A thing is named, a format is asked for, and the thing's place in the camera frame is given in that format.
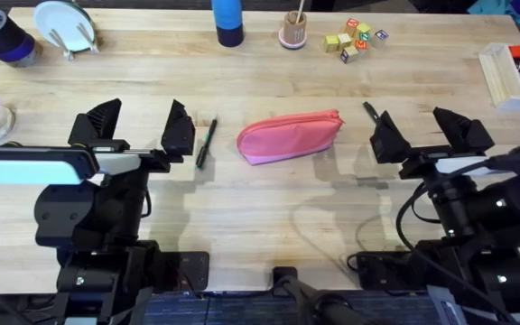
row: floor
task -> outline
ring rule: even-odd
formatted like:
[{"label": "floor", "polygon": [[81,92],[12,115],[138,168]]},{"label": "floor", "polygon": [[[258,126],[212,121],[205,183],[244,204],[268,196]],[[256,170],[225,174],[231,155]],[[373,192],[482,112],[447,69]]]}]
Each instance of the floor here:
[{"label": "floor", "polygon": [[[39,0],[0,0],[0,9],[12,6],[35,6]],[[210,0],[78,0],[83,7],[209,9]],[[292,10],[297,0],[242,0],[244,10]],[[337,0],[335,10],[350,12],[413,13],[416,9],[407,0]],[[384,292],[343,292],[364,316],[398,320],[397,324],[439,324],[436,312],[427,297],[391,297]],[[33,313],[33,320],[42,320],[45,313]],[[225,297],[197,299],[193,296],[162,295],[148,306],[144,324],[294,324],[296,312],[291,300],[271,296],[246,298],[230,294]],[[0,324],[13,324],[0,315]]]}]

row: purple tape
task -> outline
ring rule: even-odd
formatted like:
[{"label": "purple tape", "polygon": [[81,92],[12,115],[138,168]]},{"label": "purple tape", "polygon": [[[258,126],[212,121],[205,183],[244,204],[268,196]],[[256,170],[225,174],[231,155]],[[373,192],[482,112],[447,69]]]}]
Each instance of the purple tape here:
[{"label": "purple tape", "polygon": [[35,47],[35,40],[33,36],[26,33],[23,42],[19,44],[14,50],[6,53],[0,53],[0,60],[3,62],[15,62],[28,56]]}]

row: zipper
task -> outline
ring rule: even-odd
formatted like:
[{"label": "zipper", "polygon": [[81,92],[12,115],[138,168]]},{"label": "zipper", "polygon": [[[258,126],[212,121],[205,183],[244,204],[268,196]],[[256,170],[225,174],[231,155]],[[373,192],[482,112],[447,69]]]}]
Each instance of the zipper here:
[{"label": "zipper", "polygon": [[269,120],[260,121],[253,123],[242,130],[237,139],[237,145],[240,146],[240,142],[242,137],[249,133],[254,132],[255,130],[262,129],[267,126],[282,126],[289,125],[293,123],[301,123],[301,122],[313,122],[313,121],[330,121],[344,124],[344,121],[340,119],[339,111],[336,109],[330,109],[324,112],[319,112],[316,114],[310,114],[309,116],[281,116],[281,117],[273,117]]}]

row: white plate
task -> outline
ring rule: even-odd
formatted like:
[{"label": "white plate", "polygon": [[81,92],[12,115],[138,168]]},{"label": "white plate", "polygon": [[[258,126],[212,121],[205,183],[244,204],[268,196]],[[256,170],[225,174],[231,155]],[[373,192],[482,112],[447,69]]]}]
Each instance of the white plate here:
[{"label": "white plate", "polygon": [[95,40],[94,29],[88,18],[72,5],[62,1],[46,1],[38,4],[33,12],[35,27],[51,44],[60,47],[50,36],[54,29],[70,51],[89,49],[86,39],[78,31],[81,23],[91,40]]},{"label": "white plate", "polygon": [[78,9],[78,11],[80,11],[83,15],[85,15],[88,18],[89,21],[91,21],[91,17],[89,17],[88,12],[83,10],[82,7],[76,5],[76,4],[72,3],[72,2],[67,2],[66,4],[71,5],[72,7]]}]

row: roll of tape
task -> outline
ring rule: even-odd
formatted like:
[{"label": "roll of tape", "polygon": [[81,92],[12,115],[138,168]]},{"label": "roll of tape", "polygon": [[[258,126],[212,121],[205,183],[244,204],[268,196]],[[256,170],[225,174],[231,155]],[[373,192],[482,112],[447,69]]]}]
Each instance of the roll of tape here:
[{"label": "roll of tape", "polygon": [[24,58],[36,57],[37,41],[19,27],[7,14],[0,10],[0,60],[6,63],[13,63],[13,66],[19,66],[17,61]]}]

